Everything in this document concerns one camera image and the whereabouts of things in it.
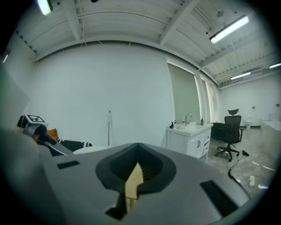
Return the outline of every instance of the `white vanity cabinet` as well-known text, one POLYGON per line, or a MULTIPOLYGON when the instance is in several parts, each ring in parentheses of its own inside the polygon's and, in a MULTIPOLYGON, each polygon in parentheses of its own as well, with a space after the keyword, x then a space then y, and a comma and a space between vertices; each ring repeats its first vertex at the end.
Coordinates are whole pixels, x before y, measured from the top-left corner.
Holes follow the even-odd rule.
POLYGON ((213 124, 194 124, 185 129, 167 128, 167 149, 200 158, 209 150, 213 124))

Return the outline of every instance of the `ceiling beam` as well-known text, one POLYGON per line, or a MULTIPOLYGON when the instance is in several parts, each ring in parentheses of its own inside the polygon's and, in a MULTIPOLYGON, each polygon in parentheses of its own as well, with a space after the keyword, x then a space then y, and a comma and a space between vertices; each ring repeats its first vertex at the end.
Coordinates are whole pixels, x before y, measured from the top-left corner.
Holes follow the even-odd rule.
POLYGON ((74 0, 62 0, 61 4, 63 6, 65 16, 69 22, 69 25, 71 27, 75 39, 76 40, 82 39, 83 36, 82 29, 78 19, 74 0))
MULTIPOLYGON (((183 59, 184 61, 192 64, 193 66, 195 67, 199 67, 199 65, 192 61, 191 59, 189 59, 188 57, 174 51, 174 50, 171 50, 170 48, 168 47, 165 47, 165 46, 160 46, 157 42, 153 42, 153 41, 150 41, 150 40, 144 40, 143 38, 138 38, 138 37, 135 37, 135 36, 132 36, 132 35, 125 35, 125 34, 104 34, 104 35, 95 35, 93 37, 88 37, 87 38, 87 41, 88 42, 94 42, 94 41, 107 41, 107 40, 117 40, 117 41, 127 41, 127 42, 131 42, 131 43, 139 43, 139 44, 143 44, 143 45, 147 45, 147 46, 151 46, 151 47, 154 47, 154 48, 157 48, 157 49, 160 49, 160 50, 163 50, 165 52, 168 52, 170 54, 173 54, 181 59, 183 59)), ((54 48, 52 49, 49 49, 48 51, 38 55, 38 57, 36 58, 36 61, 44 58, 45 56, 47 55, 50 55, 51 53, 53 52, 56 52, 58 50, 61 50, 62 48, 66 48, 66 47, 69 47, 69 46, 73 46, 73 45, 77 45, 77 44, 81 44, 83 43, 84 40, 75 40, 75 41, 71 41, 71 42, 66 42, 66 43, 63 43, 61 45, 57 45, 55 46, 54 48)), ((207 72, 207 71, 204 71, 202 70, 202 72, 208 76, 214 83, 218 84, 218 82, 207 72)))
POLYGON ((257 41, 259 40, 260 38, 264 37, 264 33, 259 33, 258 35, 251 35, 251 36, 248 36, 246 38, 244 38, 243 40, 241 41, 238 41, 236 43, 234 43, 233 45, 227 47, 226 49, 223 49, 222 51, 220 51, 218 54, 215 54, 213 55, 212 57, 206 59, 205 61, 203 61, 201 64, 200 64, 200 69, 210 65, 211 63, 214 63, 215 61, 225 57, 226 55, 230 54, 231 52, 241 47, 244 47, 245 45, 247 44, 251 44, 252 42, 254 41, 257 41))
POLYGON ((257 73, 256 76, 254 76, 254 77, 244 79, 244 80, 240 80, 238 82, 219 87, 219 89, 222 90, 222 89, 227 88, 227 87, 232 87, 232 86, 239 85, 239 84, 242 84, 242 83, 246 83, 246 82, 249 82, 249 81, 261 79, 261 78, 264 78, 264 77, 267 77, 267 76, 270 76, 270 75, 274 75, 274 74, 277 74, 277 73, 280 73, 280 72, 281 72, 280 68, 265 69, 264 71, 257 73))
POLYGON ((238 68, 234 68, 234 69, 228 70, 228 71, 226 71, 224 73, 215 75, 215 79, 216 80, 221 80, 223 78, 232 76, 232 75, 234 75, 234 74, 236 74, 238 72, 243 72, 245 70, 248 70, 248 69, 251 69, 251 68, 255 68, 255 67, 259 66, 259 65, 271 62, 274 59, 277 59, 277 55, 269 55, 269 56, 260 58, 258 60, 255 60, 255 61, 252 61, 250 63, 247 63, 247 64, 244 64, 244 65, 240 66, 239 70, 238 70, 238 68))
POLYGON ((164 30, 163 34, 159 38, 159 44, 164 45, 169 36, 176 30, 177 26, 184 19, 187 13, 189 13, 200 0, 186 0, 180 7, 178 12, 173 16, 172 20, 164 30))
POLYGON ((24 40, 16 32, 14 32, 10 38, 10 41, 9 41, 7 47, 11 48, 10 50, 12 50, 13 48, 17 48, 18 46, 20 46, 28 54, 28 56, 31 59, 33 59, 33 60, 36 59, 37 53, 34 52, 32 50, 32 48, 29 47, 27 45, 27 43, 24 42, 24 40))

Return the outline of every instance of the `window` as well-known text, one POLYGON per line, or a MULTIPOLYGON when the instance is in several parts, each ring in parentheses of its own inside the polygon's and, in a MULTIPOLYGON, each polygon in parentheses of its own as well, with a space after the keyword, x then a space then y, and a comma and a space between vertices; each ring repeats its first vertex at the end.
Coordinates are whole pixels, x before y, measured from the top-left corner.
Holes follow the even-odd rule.
POLYGON ((200 123, 200 105, 195 77, 191 73, 168 64, 175 105, 177 124, 182 123, 183 116, 191 114, 188 121, 200 123))

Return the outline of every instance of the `white desk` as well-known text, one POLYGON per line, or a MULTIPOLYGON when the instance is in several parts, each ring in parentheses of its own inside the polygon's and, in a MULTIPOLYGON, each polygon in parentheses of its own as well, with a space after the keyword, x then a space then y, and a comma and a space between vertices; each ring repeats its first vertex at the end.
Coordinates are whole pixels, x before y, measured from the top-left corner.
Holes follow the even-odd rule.
POLYGON ((273 157, 279 157, 281 150, 281 122, 265 121, 262 133, 262 145, 273 157))

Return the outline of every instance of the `black rubber pad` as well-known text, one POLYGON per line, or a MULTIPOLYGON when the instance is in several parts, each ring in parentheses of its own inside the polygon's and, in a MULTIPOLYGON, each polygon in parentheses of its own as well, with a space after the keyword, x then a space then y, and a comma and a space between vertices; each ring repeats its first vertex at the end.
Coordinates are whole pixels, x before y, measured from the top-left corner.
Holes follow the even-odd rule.
POLYGON ((79 165, 80 163, 78 161, 70 161, 70 162, 66 162, 66 163, 60 163, 58 164, 58 168, 61 170, 61 169, 65 169, 65 168, 68 168, 68 167, 73 167, 73 166, 76 166, 76 165, 79 165))
POLYGON ((200 186, 223 217, 238 209, 233 201, 213 181, 200 183, 200 186))

